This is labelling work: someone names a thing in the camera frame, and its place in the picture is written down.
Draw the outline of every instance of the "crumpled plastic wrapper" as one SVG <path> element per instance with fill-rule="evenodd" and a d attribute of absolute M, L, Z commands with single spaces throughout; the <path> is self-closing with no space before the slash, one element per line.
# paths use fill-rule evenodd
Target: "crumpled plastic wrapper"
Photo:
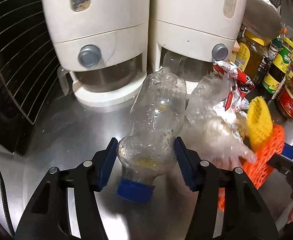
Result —
<path fill-rule="evenodd" d="M 245 98 L 245 95 L 254 89 L 251 78 L 238 69 L 233 62 L 227 63 L 222 60 L 214 60 L 213 71 L 220 77 L 228 73 L 230 82 L 232 83 L 231 91 L 224 100 L 224 108 L 228 110 L 231 107 L 235 112 L 248 109 L 249 102 Z"/>
<path fill-rule="evenodd" d="M 231 86 L 228 72 L 223 73 L 222 79 L 204 76 L 191 94 L 185 111 L 187 120 L 180 134 L 186 147 L 196 151 L 201 159 L 227 170 L 242 166 L 239 157 L 250 162 L 256 160 L 242 142 L 245 122 L 237 119 L 234 109 L 225 111 L 224 99 Z M 218 115 L 221 109 L 223 117 Z"/>

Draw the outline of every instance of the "red and white wrapper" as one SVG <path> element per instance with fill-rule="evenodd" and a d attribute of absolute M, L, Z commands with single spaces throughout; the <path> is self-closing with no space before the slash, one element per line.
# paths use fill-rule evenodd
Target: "red and white wrapper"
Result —
<path fill-rule="evenodd" d="M 228 110 L 230 107 L 235 112 L 248 109 L 249 102 L 245 95 L 254 89 L 251 78 L 237 68 L 233 62 L 213 61 L 213 71 L 221 77 L 226 72 L 232 83 L 231 91 L 224 100 L 224 108 Z"/>

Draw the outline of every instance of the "metal screw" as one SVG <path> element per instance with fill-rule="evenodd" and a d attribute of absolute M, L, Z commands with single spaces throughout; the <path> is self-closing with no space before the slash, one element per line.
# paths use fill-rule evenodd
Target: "metal screw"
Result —
<path fill-rule="evenodd" d="M 201 161 L 200 164 L 203 167 L 208 167 L 210 165 L 210 163 L 208 161 Z"/>
<path fill-rule="evenodd" d="M 236 172 L 237 174 L 242 174 L 242 173 L 243 173 L 243 170 L 242 170 L 240 167 L 236 167 L 236 168 L 235 168 L 235 172 Z"/>
<path fill-rule="evenodd" d="M 58 168 L 57 168 L 57 167 L 52 167 L 52 168 L 49 169 L 49 172 L 50 172 L 51 174 L 54 174 L 54 173 L 56 173 L 57 171 L 58 171 Z"/>
<path fill-rule="evenodd" d="M 84 163 L 83 163 L 83 166 L 84 167 L 90 167 L 92 165 L 92 161 L 85 161 Z"/>

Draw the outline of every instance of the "yellow bottle cap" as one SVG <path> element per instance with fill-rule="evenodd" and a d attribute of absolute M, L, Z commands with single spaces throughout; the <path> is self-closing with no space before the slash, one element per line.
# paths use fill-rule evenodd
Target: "yellow bottle cap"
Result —
<path fill-rule="evenodd" d="M 293 42 L 289 40 L 289 38 L 285 37 L 283 38 L 283 42 L 286 42 L 290 47 L 293 48 Z"/>
<path fill-rule="evenodd" d="M 262 46 L 265 45 L 265 41 L 261 38 L 258 38 L 253 33 L 251 33 L 249 30 L 244 31 L 244 36 L 247 36 L 248 38 L 252 39 L 253 41 L 256 41 L 257 43 L 261 44 Z"/>

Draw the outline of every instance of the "clear plastic bottle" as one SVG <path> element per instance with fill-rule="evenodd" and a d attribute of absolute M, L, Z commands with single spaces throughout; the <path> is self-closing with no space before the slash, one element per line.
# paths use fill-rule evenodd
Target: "clear plastic bottle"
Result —
<path fill-rule="evenodd" d="M 183 126 L 185 101 L 185 82 L 170 68 L 146 77 L 130 111 L 131 132 L 119 142 L 123 165 L 119 196 L 148 201 L 154 179 L 173 168 L 173 141 Z"/>

